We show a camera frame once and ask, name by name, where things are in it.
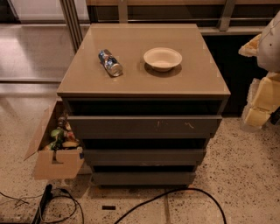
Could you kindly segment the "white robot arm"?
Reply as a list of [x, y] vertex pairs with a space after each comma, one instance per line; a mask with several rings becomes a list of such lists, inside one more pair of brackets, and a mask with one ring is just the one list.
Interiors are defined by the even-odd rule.
[[247, 105], [241, 115], [241, 128], [255, 132], [280, 107], [280, 12], [238, 53], [256, 57], [257, 65], [268, 72], [261, 80], [253, 79], [248, 89]]

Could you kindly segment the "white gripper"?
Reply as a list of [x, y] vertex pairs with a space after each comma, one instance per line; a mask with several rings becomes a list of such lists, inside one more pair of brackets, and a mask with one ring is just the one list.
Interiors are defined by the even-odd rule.
[[[256, 56], [260, 37], [260, 34], [253, 37], [238, 53], [245, 57]], [[280, 107], [280, 73], [268, 72], [261, 80], [253, 79], [248, 91], [248, 105], [251, 108], [245, 107], [242, 112], [243, 123], [260, 129], [269, 120], [270, 113]]]

